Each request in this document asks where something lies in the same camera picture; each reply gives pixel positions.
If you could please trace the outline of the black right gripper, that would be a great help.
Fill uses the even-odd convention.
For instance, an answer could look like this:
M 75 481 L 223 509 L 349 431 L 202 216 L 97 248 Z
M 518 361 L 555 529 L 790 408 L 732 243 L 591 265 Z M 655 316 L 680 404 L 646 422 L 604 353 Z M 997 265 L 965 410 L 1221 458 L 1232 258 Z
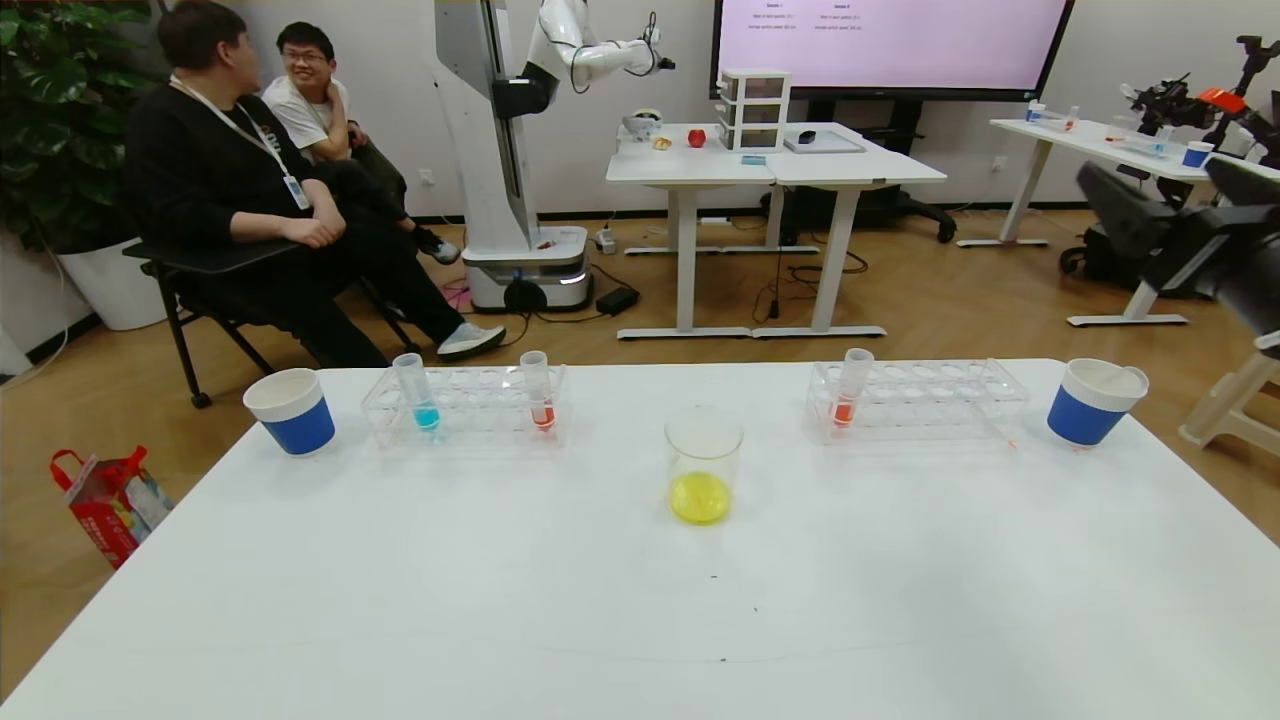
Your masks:
M 1279 329 L 1279 170 L 1212 155 L 1204 172 L 1228 208 L 1180 211 L 1087 161 L 1076 186 L 1117 255 L 1144 258 L 1155 290 L 1189 284 L 1225 304 L 1257 337 Z

